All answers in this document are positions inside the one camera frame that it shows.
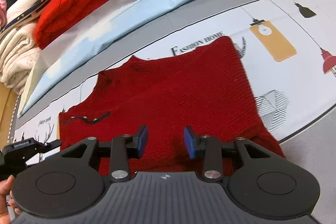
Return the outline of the left hand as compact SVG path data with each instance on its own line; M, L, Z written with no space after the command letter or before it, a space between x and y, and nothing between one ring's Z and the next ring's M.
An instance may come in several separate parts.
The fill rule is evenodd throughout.
M13 199L12 186L15 177L10 175L6 180L1 181L0 183L0 223L8 224L11 222L8 206L10 206L17 215L20 215L21 212L17 207Z

